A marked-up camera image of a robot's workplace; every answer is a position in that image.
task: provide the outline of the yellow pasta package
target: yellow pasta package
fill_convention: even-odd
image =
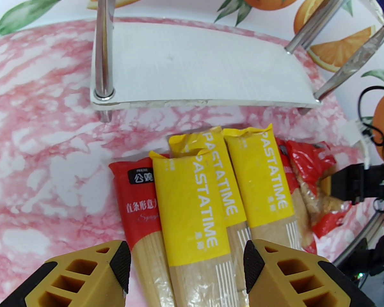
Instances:
[[[266,129],[224,129],[253,239],[300,249],[299,229],[279,149]]]
[[[223,138],[222,128],[218,126],[204,132],[172,136],[169,139],[169,145],[175,157],[194,156],[202,149],[207,149],[212,157],[217,187],[224,209],[230,251],[236,272],[239,306],[246,307],[249,305],[249,296],[246,293],[243,251],[246,242],[251,237],[239,187]]]
[[[237,307],[237,289],[211,154],[150,152],[173,294],[178,307]]]

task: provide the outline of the yellow label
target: yellow label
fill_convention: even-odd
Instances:
[[[246,221],[242,197],[221,127],[214,127],[201,133],[173,136],[169,139],[169,145],[175,157],[194,156],[202,149],[209,150],[226,214],[226,226],[229,227]]]
[[[230,253],[212,158],[164,158],[151,152],[155,188],[169,266]]]
[[[294,215],[292,197],[272,125],[224,129],[249,227]]]

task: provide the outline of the pink marble surface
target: pink marble surface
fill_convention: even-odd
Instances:
[[[277,107],[162,108],[119,111],[102,124],[89,102],[93,37],[93,21],[75,21],[0,38],[0,302],[45,260],[124,239],[108,163],[165,150],[172,133],[273,123],[277,136],[327,141],[339,167],[359,161],[340,138],[346,120],[332,95],[306,116]],[[297,57],[321,86],[310,58]],[[333,260],[372,214],[370,201],[353,207],[318,240],[319,254]],[[143,307],[134,270],[131,277],[128,306]]]

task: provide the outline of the plastic wrapping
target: plastic wrapping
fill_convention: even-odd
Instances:
[[[336,160],[325,142],[311,144],[289,140],[286,146],[313,231],[321,237],[337,226],[333,224],[339,224],[349,209],[349,203],[328,196],[321,189],[321,180],[335,171]]]
[[[110,164],[132,261],[148,307],[175,307],[154,185],[152,160]]]
[[[212,156],[154,152],[155,186],[178,307],[237,307],[237,288]]]
[[[169,139],[169,145],[172,154],[177,158],[196,155],[202,149],[208,149],[212,156],[217,185],[226,217],[230,252],[236,274],[239,306],[246,307],[249,305],[249,296],[246,293],[243,251],[247,240],[250,239],[250,232],[235,173],[223,138],[222,128],[213,127],[204,132],[173,136]]]
[[[273,129],[223,130],[253,239],[300,249],[284,168]]]
[[[301,195],[300,185],[296,180],[296,176],[293,173],[292,167],[290,166],[286,143],[278,138],[276,138],[276,143],[279,147],[284,173],[286,174],[287,183],[292,195],[294,213],[296,215],[297,225],[299,226],[300,231],[301,247],[308,253],[317,254],[316,241],[313,237],[313,230],[309,213],[307,212],[306,205]]]

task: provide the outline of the metal rack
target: metal rack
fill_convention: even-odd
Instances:
[[[310,89],[309,97],[306,97],[307,101],[302,104],[292,104],[292,106],[299,107],[299,111],[304,114],[310,110],[310,108],[318,107],[320,102],[332,91],[343,84],[350,76],[356,73],[360,68],[374,55],[378,48],[384,43],[384,14],[381,8],[376,4],[375,0],[363,0],[364,4],[370,9],[370,11],[379,19],[382,23],[382,27],[360,47],[359,50],[316,92],[312,92]],[[291,57],[298,47],[307,49],[321,30],[327,25],[332,16],[337,12],[345,0],[324,0],[318,9],[312,14],[310,19],[303,25],[302,29],[296,34],[291,42],[284,47],[287,57]],[[103,122],[111,121],[112,110],[120,108],[132,108],[138,106],[178,106],[182,104],[182,101],[189,101],[189,104],[196,105],[216,105],[224,104],[224,99],[208,100],[200,97],[178,100],[172,103],[172,100],[164,99],[164,102],[154,104],[154,101],[126,101],[124,104],[119,105],[121,101],[115,97],[117,90],[122,90],[120,87],[114,87],[113,82],[113,15],[115,10],[115,0],[99,0],[97,11],[97,28],[95,31],[94,51],[93,51],[93,68],[92,68],[92,84],[91,84],[91,101],[96,109],[99,110],[100,120]],[[309,83],[299,83],[298,87],[310,86]],[[244,104],[253,103],[256,104],[283,104],[286,102],[276,102],[271,98],[269,102],[262,101],[258,103],[256,99],[245,100]],[[228,104],[240,104],[238,99],[232,100]]]

